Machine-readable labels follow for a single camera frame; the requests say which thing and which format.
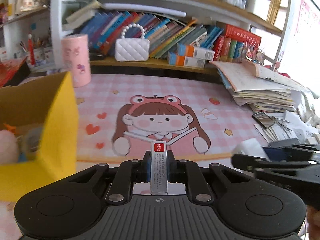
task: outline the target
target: pink cheek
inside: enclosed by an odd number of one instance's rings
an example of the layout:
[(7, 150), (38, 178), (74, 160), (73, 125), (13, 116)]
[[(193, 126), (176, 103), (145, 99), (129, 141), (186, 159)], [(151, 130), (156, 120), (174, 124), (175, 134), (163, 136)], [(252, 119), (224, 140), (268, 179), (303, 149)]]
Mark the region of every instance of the pink cheek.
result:
[(148, 126), (150, 125), (150, 122), (147, 121), (147, 120), (139, 120), (139, 121), (138, 121), (138, 125), (139, 125), (140, 127), (146, 128), (146, 127), (148, 127)]
[(172, 127), (178, 128), (178, 127), (181, 127), (182, 122), (180, 120), (172, 120), (172, 121), (170, 121), (170, 124)]

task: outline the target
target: phone screen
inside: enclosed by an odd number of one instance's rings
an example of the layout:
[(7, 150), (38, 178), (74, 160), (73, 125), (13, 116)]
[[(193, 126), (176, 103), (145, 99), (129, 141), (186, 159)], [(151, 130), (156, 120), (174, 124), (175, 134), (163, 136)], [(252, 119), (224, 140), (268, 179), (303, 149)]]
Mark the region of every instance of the phone screen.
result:
[(265, 128), (268, 128), (275, 124), (275, 121), (273, 121), (269, 116), (267, 116), (264, 112), (258, 112), (252, 116), (255, 120), (257, 120), (258, 123), (260, 123)]

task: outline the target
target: brown hair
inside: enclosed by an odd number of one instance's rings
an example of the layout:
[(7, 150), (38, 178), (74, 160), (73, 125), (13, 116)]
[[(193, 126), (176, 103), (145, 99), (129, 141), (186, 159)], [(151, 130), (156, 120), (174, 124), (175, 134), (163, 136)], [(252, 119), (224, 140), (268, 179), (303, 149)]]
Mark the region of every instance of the brown hair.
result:
[[(121, 109), (119, 110), (117, 120), (116, 120), (116, 132), (113, 135), (112, 142), (115, 142), (118, 138), (123, 136), (124, 132), (128, 131), (127, 125), (124, 124), (122, 121), (122, 117), (125, 114), (128, 114), (129, 109), (132, 106), (133, 106), (132, 104), (127, 104), (127, 105), (122, 106)], [(189, 106), (186, 106), (186, 105), (180, 105), (180, 106), (183, 109), (185, 109), (187, 114), (190, 114), (193, 118), (193, 122), (191, 122), (189, 124), (189, 129), (196, 127), (198, 130), (199, 136), (207, 142), (208, 148), (210, 148), (211, 141), (210, 141), (209, 137), (207, 136), (207, 134), (205, 133), (205, 131), (200, 127), (200, 124), (199, 124), (198, 118), (196, 117), (195, 112)], [(180, 115), (185, 116), (185, 114), (182, 111), (180, 111), (178, 108), (171, 106), (169, 104), (158, 103), (158, 102), (145, 103), (145, 104), (139, 106), (137, 109), (135, 109), (131, 115), (132, 116), (140, 116), (142, 114), (147, 114), (147, 115), (153, 115), (153, 114), (177, 115), (177, 114), (180, 114)]]

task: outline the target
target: cartoon ear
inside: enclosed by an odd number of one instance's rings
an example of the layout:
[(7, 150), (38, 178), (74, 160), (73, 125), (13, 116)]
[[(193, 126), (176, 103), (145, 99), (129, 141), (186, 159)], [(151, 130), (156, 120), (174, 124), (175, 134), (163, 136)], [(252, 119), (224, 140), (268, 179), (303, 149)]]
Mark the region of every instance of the cartoon ear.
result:
[(175, 96), (165, 96), (163, 100), (166, 100), (170, 103), (176, 103), (177, 105), (181, 104), (181, 100)]
[(130, 103), (135, 105), (135, 104), (143, 103), (146, 100), (147, 100), (147, 98), (144, 96), (133, 96), (132, 98), (130, 98)]
[(192, 123), (193, 122), (193, 117), (192, 117), (191, 114), (186, 114), (185, 116), (187, 118), (188, 123)]
[(129, 114), (125, 114), (122, 117), (122, 122), (124, 122), (125, 125), (133, 125), (132, 117)]

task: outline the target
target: pink tumbler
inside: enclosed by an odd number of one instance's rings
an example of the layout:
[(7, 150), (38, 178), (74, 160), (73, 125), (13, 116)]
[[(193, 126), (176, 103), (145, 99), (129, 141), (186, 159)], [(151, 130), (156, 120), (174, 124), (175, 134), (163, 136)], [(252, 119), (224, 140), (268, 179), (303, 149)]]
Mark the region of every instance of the pink tumbler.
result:
[(62, 38), (65, 69), (71, 71), (73, 87), (82, 87), (91, 81), (88, 35), (76, 34)]

